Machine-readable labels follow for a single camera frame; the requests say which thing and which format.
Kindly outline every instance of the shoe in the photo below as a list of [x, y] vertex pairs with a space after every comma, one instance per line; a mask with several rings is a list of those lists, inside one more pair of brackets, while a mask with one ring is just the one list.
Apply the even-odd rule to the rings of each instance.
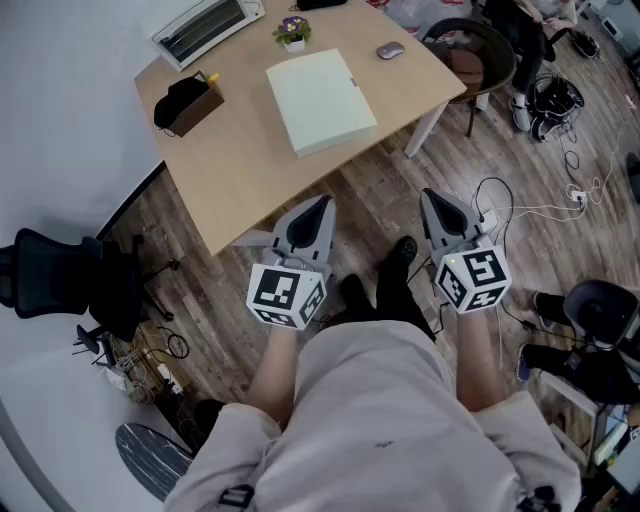
[[347, 309], [358, 309], [363, 304], [371, 305], [364, 291], [364, 286], [362, 286], [362, 281], [356, 274], [349, 274], [342, 280], [340, 283], [340, 295]]
[[531, 368], [527, 366], [524, 362], [524, 357], [522, 356], [522, 350], [524, 347], [529, 345], [529, 343], [523, 343], [520, 345], [518, 349], [518, 362], [516, 363], [516, 377], [520, 382], [527, 382], [531, 378]]
[[531, 117], [527, 107], [520, 107], [516, 105], [515, 101], [511, 100], [509, 108], [513, 113], [513, 124], [516, 125], [516, 128], [521, 132], [531, 131]]
[[396, 242], [396, 245], [391, 249], [385, 261], [393, 261], [394, 263], [406, 265], [406, 267], [409, 268], [409, 265], [416, 259], [417, 254], [418, 243], [415, 239], [411, 236], [403, 236]]
[[540, 326], [543, 329], [546, 329], [548, 331], [552, 329], [556, 323], [552, 320], [549, 320], [547, 318], [540, 316], [540, 313], [538, 313], [538, 294], [539, 293], [540, 292], [533, 292], [533, 295], [531, 296], [531, 302], [533, 303], [533, 310], [535, 311], [538, 317], [538, 322], [540, 323]]

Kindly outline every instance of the table leg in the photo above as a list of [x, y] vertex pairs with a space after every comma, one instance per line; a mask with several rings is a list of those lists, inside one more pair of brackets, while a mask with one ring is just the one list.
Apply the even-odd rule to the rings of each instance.
[[416, 127], [413, 135], [411, 136], [411, 140], [407, 144], [407, 147], [404, 149], [404, 154], [411, 158], [418, 152], [420, 146], [427, 138], [427, 135], [433, 130], [434, 125], [438, 122], [438, 118], [444, 111], [444, 108], [447, 106], [449, 102], [445, 101], [442, 105], [437, 106], [431, 112], [427, 112]]

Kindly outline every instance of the black bag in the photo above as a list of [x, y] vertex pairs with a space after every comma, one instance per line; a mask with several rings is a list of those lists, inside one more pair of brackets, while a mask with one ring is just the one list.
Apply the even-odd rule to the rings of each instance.
[[531, 135], [545, 142], [549, 134], [569, 123], [571, 114], [584, 107], [584, 98], [578, 88], [558, 75], [538, 75], [529, 89]]
[[312, 9], [333, 7], [334, 5], [342, 5], [345, 3], [347, 3], [347, 0], [298, 0], [296, 7], [299, 11], [310, 11]]

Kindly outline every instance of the forearm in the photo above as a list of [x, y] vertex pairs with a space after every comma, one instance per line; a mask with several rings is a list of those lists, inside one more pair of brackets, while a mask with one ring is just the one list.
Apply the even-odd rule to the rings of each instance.
[[458, 315], [458, 400], [478, 412], [505, 399], [483, 311]]
[[298, 365], [297, 331], [274, 327], [245, 403], [260, 409], [282, 429], [291, 417]]

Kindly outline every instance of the white cable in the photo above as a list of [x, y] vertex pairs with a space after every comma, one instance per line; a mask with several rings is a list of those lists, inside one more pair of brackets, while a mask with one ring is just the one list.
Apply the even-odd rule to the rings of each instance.
[[500, 328], [500, 311], [498, 310], [498, 306], [496, 306], [496, 318], [498, 319], [498, 340], [500, 341], [500, 364], [498, 365], [498, 370], [502, 371], [502, 329]]

